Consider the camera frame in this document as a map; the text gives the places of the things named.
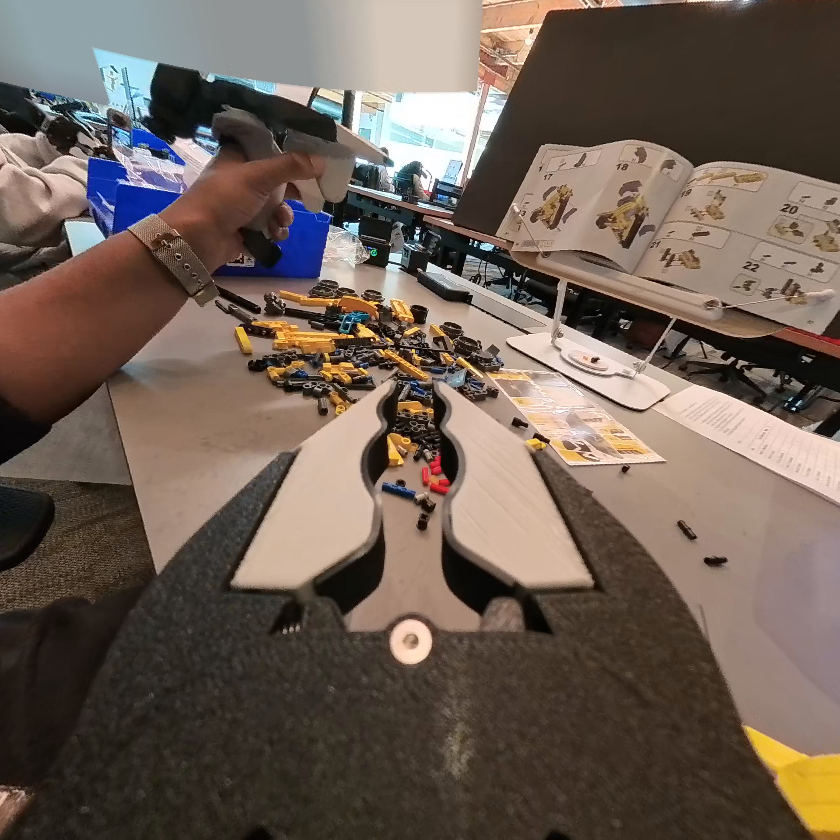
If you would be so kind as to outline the person's dark trousers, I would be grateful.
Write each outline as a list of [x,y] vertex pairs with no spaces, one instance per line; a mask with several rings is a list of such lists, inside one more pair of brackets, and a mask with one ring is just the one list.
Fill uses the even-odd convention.
[[1,783],[31,790],[77,724],[91,682],[145,585],[1,615]]

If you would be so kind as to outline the instruction booklet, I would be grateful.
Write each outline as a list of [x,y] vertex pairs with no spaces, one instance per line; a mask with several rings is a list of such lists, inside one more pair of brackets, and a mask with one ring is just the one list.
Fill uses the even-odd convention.
[[525,267],[677,319],[817,335],[838,316],[838,184],[656,143],[545,144],[497,235]]

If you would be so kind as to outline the blue plastic bin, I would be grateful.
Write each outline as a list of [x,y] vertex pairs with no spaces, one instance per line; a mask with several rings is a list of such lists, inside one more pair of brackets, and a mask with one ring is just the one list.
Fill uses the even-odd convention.
[[116,161],[88,160],[87,201],[91,217],[105,238],[158,214],[172,205],[185,189],[178,173],[131,174]]
[[331,216],[310,213],[297,201],[290,201],[289,206],[293,209],[293,222],[287,239],[280,244],[281,257],[273,267],[264,266],[252,256],[242,255],[221,266],[217,276],[319,278]]

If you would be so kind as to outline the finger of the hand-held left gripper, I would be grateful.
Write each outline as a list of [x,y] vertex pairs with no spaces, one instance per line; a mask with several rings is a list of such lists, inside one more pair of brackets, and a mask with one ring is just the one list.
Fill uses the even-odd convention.
[[286,130],[282,135],[280,149],[285,153],[313,154],[326,161],[349,162],[350,165],[355,165],[356,162],[356,154],[351,148],[338,141],[325,140],[301,131]]

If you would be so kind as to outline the white paper sheet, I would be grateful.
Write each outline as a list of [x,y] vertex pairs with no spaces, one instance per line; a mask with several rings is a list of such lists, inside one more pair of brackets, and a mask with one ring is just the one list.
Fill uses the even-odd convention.
[[654,410],[698,435],[839,504],[839,443],[700,385]]

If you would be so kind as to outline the white book stand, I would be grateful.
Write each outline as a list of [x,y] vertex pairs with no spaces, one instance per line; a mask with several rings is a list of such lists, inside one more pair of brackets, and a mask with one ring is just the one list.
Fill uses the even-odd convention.
[[511,257],[528,269],[559,280],[550,332],[538,334],[520,351],[549,368],[634,411],[645,411],[665,399],[669,389],[645,374],[647,360],[619,362],[602,351],[586,350],[565,336],[561,323],[568,283],[621,302],[632,313],[642,310],[733,358],[789,374],[800,381],[838,387],[838,373],[826,363],[796,359],[807,344],[785,339],[798,330],[811,338],[817,355],[823,345],[838,342],[838,220],[811,219],[778,212],[763,237],[746,232],[747,218],[696,217],[693,206],[675,201],[652,230],[653,211],[642,194],[628,192],[613,211],[602,215],[603,229],[616,228],[618,248],[585,248],[575,234],[570,248],[549,249],[553,239],[532,233],[538,225],[550,234],[574,211],[566,186],[545,196],[526,192],[511,205],[511,228],[525,235]]

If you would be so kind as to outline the person's left forearm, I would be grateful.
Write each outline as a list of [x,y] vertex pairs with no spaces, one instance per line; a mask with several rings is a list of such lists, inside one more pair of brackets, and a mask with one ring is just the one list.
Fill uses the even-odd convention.
[[44,438],[187,303],[173,274],[120,233],[1,295],[1,461]]

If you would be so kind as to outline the yellow toy brick vehicle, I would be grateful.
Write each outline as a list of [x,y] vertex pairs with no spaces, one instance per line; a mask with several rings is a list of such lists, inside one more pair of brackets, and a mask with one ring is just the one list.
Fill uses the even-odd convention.
[[839,755],[808,755],[751,727],[753,750],[814,838],[839,838]]

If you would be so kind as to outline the person's dark shoe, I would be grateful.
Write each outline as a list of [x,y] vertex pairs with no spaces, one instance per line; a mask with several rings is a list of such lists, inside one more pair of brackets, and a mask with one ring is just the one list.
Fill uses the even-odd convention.
[[55,513],[51,495],[1,486],[1,571],[20,565],[38,549]]

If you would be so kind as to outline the pile of blue yellow pieces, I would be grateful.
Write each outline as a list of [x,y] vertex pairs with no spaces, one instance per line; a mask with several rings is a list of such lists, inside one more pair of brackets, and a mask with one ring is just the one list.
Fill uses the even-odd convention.
[[258,316],[222,299],[215,305],[236,319],[248,369],[316,401],[322,416],[342,414],[385,381],[431,407],[438,383],[473,403],[500,394],[490,378],[503,367],[498,350],[456,322],[433,323],[425,306],[385,299],[378,290],[321,280],[304,295],[267,292]]

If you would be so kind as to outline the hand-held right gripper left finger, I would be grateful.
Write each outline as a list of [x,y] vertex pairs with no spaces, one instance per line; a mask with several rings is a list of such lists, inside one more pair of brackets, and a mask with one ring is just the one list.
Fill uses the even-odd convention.
[[382,503],[396,415],[393,381],[329,421],[297,450],[231,580],[242,592],[328,597],[355,608],[384,571]]

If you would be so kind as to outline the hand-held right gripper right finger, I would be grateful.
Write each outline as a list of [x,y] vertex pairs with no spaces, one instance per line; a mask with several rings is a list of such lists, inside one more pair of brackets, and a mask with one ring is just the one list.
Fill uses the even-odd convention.
[[444,578],[465,604],[595,586],[534,450],[447,384],[434,387]]

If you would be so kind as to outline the yellow sticker sheet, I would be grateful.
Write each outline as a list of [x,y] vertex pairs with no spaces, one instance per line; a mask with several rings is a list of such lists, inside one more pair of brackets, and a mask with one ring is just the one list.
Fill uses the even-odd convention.
[[560,373],[503,369],[490,378],[567,466],[665,462]]

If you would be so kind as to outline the person's left hand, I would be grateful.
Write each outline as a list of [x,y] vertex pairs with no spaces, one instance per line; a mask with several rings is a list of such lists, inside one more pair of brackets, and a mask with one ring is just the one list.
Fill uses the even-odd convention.
[[161,218],[184,238],[206,268],[215,270],[245,252],[239,230],[265,208],[269,209],[267,237],[274,241],[286,237],[293,211],[277,197],[278,190],[289,182],[316,179],[324,167],[324,159],[300,152],[248,162],[230,143]]

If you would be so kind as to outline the black power adapter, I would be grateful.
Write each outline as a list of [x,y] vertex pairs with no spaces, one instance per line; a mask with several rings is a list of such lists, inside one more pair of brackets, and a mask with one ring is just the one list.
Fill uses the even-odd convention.
[[439,274],[419,270],[416,279],[421,287],[442,300],[471,305],[473,296],[469,291]]

